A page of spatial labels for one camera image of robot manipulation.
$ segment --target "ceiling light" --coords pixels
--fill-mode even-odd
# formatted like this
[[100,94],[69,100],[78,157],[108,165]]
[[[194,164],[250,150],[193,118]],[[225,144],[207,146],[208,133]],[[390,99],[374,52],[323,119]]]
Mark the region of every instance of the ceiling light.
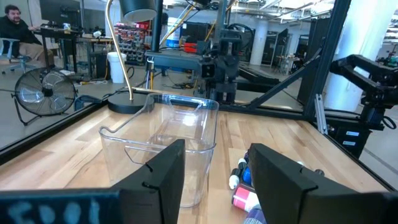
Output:
[[281,1],[282,1],[282,0],[275,0],[275,1],[272,1],[272,2],[270,2],[269,4],[263,5],[263,6],[260,8],[260,10],[262,10],[262,9],[268,9],[268,8],[271,7],[271,6],[280,3]]

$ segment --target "desk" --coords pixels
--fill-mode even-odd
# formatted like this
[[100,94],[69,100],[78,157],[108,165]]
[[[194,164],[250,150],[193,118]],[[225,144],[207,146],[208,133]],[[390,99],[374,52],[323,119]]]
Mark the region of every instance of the desk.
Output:
[[85,43],[85,45],[86,45],[88,73],[90,76],[92,76],[93,67],[92,67],[92,63],[91,63],[91,53],[93,53],[95,51],[94,44],[113,43],[113,39],[96,39],[96,38],[79,37],[79,38],[77,38],[77,42]]
[[[102,107],[1,166],[0,189],[108,187],[98,130],[114,129],[130,117]],[[243,223],[247,214],[232,206],[228,179],[252,142],[309,169],[322,169],[326,177],[357,191],[386,191],[307,122],[220,111],[207,193],[198,206],[180,209],[179,223]]]
[[[72,46],[76,46],[76,36],[78,32],[73,30],[63,30],[63,29],[56,29],[56,28],[44,28],[41,27],[40,30],[34,31],[34,34],[42,36],[43,48],[44,52],[47,52],[47,43],[45,41],[46,37],[55,38],[55,39],[62,39],[62,40],[71,40]],[[61,49],[63,52],[63,66],[65,69],[68,64],[68,57],[66,55],[65,45],[61,43]],[[45,55],[45,64],[47,67],[47,71],[50,72],[50,65],[49,65],[49,56]],[[72,47],[72,56],[73,56],[73,69],[75,73],[77,73],[77,65],[76,65],[76,51],[75,48]]]

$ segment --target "black desk lamp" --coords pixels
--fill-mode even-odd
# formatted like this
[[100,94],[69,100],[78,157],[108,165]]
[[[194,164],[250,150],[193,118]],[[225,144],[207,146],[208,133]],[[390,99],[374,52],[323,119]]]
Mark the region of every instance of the black desk lamp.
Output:
[[[125,19],[131,22],[142,22],[148,21],[154,18],[157,14],[155,10],[154,0],[119,0],[120,8]],[[110,9],[113,0],[108,0],[106,3],[106,22],[108,23],[109,29],[111,31],[112,39],[118,53],[119,61],[122,66],[122,71],[124,78],[127,82],[127,87],[129,88],[129,96],[127,92],[120,92],[108,98],[108,106],[110,110],[117,113],[124,114],[134,114],[138,112],[145,105],[146,96],[143,94],[134,94],[131,88],[129,77],[127,75],[126,68],[124,67],[124,60],[122,58],[118,40],[114,34],[113,25],[110,19]]]

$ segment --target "white pillar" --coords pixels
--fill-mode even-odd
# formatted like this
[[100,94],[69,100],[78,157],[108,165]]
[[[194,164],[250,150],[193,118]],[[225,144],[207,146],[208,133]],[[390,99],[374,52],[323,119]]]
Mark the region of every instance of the white pillar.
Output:
[[251,65],[261,65],[264,46],[268,33],[268,21],[257,20],[256,34],[254,35],[253,49],[251,50]]
[[[352,0],[333,59],[360,54],[375,60],[397,3],[397,0]],[[359,68],[356,71],[369,76]],[[363,91],[342,76],[333,73],[329,76],[325,107],[355,111]]]

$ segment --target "clear plastic bin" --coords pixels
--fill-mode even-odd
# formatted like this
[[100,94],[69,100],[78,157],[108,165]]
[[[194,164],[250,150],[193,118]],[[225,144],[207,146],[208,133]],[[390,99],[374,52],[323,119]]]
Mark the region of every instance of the clear plastic bin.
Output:
[[218,107],[213,100],[154,93],[148,95],[145,107],[120,127],[100,127],[111,183],[136,171],[176,139],[184,139],[181,207],[198,204],[215,148]]

